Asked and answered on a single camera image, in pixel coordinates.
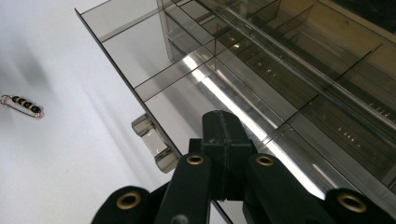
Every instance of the beaded safety pin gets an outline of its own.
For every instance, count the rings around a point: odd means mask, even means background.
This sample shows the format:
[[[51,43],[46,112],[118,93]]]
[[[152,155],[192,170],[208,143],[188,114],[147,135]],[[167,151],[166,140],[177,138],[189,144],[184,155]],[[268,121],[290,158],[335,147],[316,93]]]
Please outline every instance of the beaded safety pin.
[[[12,102],[14,102],[15,104],[21,105],[22,107],[30,110],[32,113],[27,113],[27,112],[17,108],[14,105],[8,104],[7,101],[9,101],[9,100],[12,100]],[[19,111],[22,114],[27,115],[32,118],[35,118],[35,119],[43,118],[43,113],[42,113],[40,107],[28,102],[27,100],[25,100],[19,96],[2,95],[0,98],[0,104],[4,105],[5,107],[13,108],[16,111]]]

